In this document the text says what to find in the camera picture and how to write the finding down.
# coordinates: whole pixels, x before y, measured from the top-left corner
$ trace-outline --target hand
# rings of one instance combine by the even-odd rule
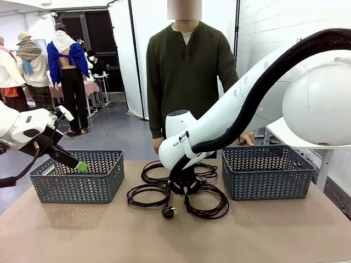
[[[240,146],[254,146],[254,131],[250,133],[241,134],[235,142],[237,145]]]
[[[153,144],[154,144],[154,150],[158,154],[158,150],[161,146],[161,143],[164,141],[163,137],[153,139]]]

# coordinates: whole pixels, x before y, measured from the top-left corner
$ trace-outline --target gray floor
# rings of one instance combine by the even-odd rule
[[[149,123],[126,114],[125,103],[103,108],[89,119],[90,133],[74,139],[65,138],[60,145],[65,149],[119,149],[124,150],[125,160],[156,160],[152,148]],[[47,157],[36,163],[40,164]],[[0,178],[18,175],[30,163],[32,157],[19,151],[8,151],[0,156]],[[17,186],[0,189],[0,214],[17,200],[32,182],[28,176],[18,181]]]

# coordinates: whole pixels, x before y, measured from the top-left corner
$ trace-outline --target cable bundle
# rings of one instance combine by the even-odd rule
[[[217,166],[209,165],[209,164],[204,164],[204,163],[196,163],[194,165],[195,167],[201,167],[201,168],[206,168],[208,171],[201,172],[201,173],[195,173],[196,176],[199,176],[203,179],[215,179],[218,174],[217,174]],[[165,218],[172,218],[174,214],[174,208],[170,207],[168,205],[168,201],[171,195],[171,191],[167,186],[164,186],[168,183],[169,177],[166,178],[151,178],[147,175],[147,173],[150,170],[156,169],[156,168],[163,168],[164,166],[160,161],[153,161],[148,163],[142,173],[141,173],[141,179],[146,182],[145,185],[139,185],[136,186],[132,189],[130,189],[127,193],[127,202],[129,205],[135,205],[139,207],[160,207],[163,205],[163,210],[162,214]],[[150,202],[150,203],[142,203],[139,201],[134,200],[135,196],[146,191],[155,191],[155,192],[160,192],[162,193],[165,197],[164,199],[156,202]],[[211,192],[214,193],[215,195],[220,197],[220,202],[219,204],[210,210],[201,210],[201,209],[196,209],[191,206],[190,201],[189,201],[189,196],[185,196],[184,203],[186,205],[186,209],[188,213],[192,213],[193,215],[203,218],[203,219],[219,219],[223,217],[228,211],[229,211],[229,202],[225,194],[215,187],[214,185],[210,184],[205,184],[202,185],[199,189],[199,192]]]

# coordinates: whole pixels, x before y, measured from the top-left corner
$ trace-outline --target white curtain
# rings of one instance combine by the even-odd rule
[[[226,36],[233,51],[235,30],[236,0],[202,0],[202,21]],[[173,20],[167,20],[166,0],[132,0],[132,11],[137,44],[137,54],[141,79],[141,94],[144,103],[145,118],[148,119],[147,82],[146,82],[146,50],[151,36],[167,27]],[[121,73],[129,110],[141,117],[141,100],[139,94],[137,69],[135,66],[134,46],[128,0],[119,0],[109,8],[118,54],[120,56]],[[218,82],[220,95],[223,88]]]
[[[132,25],[128,0],[119,0],[109,7],[114,38],[118,48],[121,75],[126,92],[129,112],[139,118],[143,117],[141,106],[137,66],[132,36]]]

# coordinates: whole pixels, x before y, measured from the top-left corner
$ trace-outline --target doorway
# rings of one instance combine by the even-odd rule
[[[72,38],[84,40],[86,50],[92,50],[107,64],[107,92],[124,92],[117,46],[114,40],[109,12],[61,12],[56,21],[65,24]]]

